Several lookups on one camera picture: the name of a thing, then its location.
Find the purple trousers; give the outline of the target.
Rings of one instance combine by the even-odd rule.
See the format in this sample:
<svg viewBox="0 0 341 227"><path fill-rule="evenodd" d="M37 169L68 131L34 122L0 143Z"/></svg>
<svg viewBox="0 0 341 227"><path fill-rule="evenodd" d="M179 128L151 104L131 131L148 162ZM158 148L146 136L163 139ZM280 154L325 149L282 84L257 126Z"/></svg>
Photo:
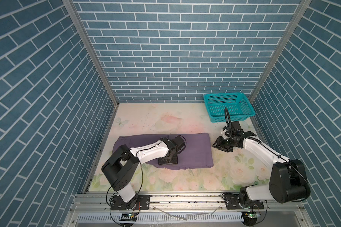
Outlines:
<svg viewBox="0 0 341 227"><path fill-rule="evenodd" d="M121 145L127 145L129 148L142 147L158 141L160 138L175 139L176 134L143 134L132 136L120 136L113 146L115 152ZM213 167L212 150L210 137L207 133L182 134L187 142L185 150L178 155L178 164L159 165L158 160L154 159L147 164L157 168L167 168L170 170L185 170L196 168Z"/></svg>

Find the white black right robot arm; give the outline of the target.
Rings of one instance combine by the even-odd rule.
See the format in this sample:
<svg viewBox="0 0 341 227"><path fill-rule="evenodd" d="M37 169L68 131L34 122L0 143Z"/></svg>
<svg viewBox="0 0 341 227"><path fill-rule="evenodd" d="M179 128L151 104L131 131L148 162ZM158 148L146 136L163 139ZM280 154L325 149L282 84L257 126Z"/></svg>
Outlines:
<svg viewBox="0 0 341 227"><path fill-rule="evenodd" d="M212 147L224 152L232 152L234 148L244 148L270 168L268 183L240 189L238 201L242 207L248 208L258 201L273 200L286 203L304 201L310 197L311 189L304 164L298 159L292 160L281 155L261 140L247 136L227 139L220 136Z"/></svg>

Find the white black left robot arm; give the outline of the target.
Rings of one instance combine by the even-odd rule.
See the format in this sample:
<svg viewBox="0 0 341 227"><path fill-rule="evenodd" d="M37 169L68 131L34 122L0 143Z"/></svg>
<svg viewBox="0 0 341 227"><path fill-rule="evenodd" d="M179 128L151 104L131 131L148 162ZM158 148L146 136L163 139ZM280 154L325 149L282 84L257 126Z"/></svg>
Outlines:
<svg viewBox="0 0 341 227"><path fill-rule="evenodd" d="M130 184L139 165L158 160L159 165L178 164L178 155L186 148L184 137L178 135L174 139L160 138L156 142L142 147L130 148L121 145L103 164L101 171L125 203L136 201L138 193Z"/></svg>

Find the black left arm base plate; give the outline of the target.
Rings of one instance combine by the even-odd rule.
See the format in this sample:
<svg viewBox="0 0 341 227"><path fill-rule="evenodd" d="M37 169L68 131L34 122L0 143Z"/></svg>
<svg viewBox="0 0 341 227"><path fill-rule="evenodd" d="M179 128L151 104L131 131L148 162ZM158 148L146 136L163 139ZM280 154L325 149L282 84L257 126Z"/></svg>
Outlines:
<svg viewBox="0 0 341 227"><path fill-rule="evenodd" d="M149 210L150 195L136 195L129 202L124 202L119 195L115 194L109 199L109 204L114 211Z"/></svg>

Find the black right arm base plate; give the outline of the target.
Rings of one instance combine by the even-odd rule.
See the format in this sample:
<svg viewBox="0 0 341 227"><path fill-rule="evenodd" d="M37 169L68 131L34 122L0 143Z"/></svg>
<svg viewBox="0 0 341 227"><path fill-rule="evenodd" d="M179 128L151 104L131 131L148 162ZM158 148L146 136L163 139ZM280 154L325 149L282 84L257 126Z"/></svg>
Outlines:
<svg viewBox="0 0 341 227"><path fill-rule="evenodd" d="M239 192L238 194L234 193L223 193L221 194L221 198L224 200L226 208L228 210L237 210L237 209L264 209L264 204L262 201L252 201L246 195L245 192Z"/></svg>

